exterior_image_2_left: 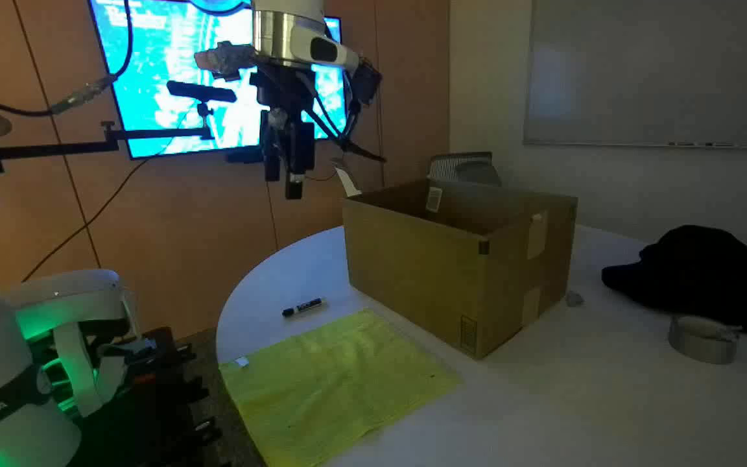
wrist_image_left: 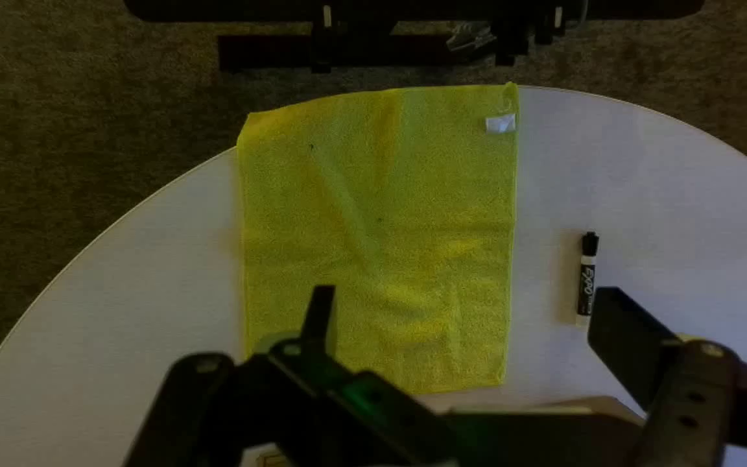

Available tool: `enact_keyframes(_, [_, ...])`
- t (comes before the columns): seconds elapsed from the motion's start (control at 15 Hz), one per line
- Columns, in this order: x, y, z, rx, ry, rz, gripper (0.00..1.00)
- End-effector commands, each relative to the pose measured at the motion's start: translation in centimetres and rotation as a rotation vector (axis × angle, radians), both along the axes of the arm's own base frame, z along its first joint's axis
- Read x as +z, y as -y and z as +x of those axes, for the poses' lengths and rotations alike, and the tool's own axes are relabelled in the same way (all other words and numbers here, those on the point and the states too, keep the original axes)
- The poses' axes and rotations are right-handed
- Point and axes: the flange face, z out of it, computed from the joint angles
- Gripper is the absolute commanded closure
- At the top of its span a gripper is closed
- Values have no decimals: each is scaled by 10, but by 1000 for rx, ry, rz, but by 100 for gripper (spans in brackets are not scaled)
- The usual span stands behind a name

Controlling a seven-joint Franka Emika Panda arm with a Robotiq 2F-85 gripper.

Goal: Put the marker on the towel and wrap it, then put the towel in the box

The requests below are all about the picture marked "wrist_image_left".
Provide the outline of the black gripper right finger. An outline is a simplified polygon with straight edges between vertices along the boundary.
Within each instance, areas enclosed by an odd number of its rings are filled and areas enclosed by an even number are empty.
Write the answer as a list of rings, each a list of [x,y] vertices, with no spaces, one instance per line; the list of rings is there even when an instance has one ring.
[[[686,340],[621,287],[599,287],[589,347],[647,409],[633,467],[721,467],[747,448],[747,361],[717,340]]]

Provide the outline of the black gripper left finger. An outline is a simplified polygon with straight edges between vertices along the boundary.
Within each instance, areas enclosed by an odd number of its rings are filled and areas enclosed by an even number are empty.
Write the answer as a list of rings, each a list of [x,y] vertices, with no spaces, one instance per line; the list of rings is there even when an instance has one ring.
[[[234,364],[179,359],[126,467],[236,467],[276,443],[294,467],[460,467],[452,425],[373,371],[330,356],[336,287],[312,291],[297,338]]]

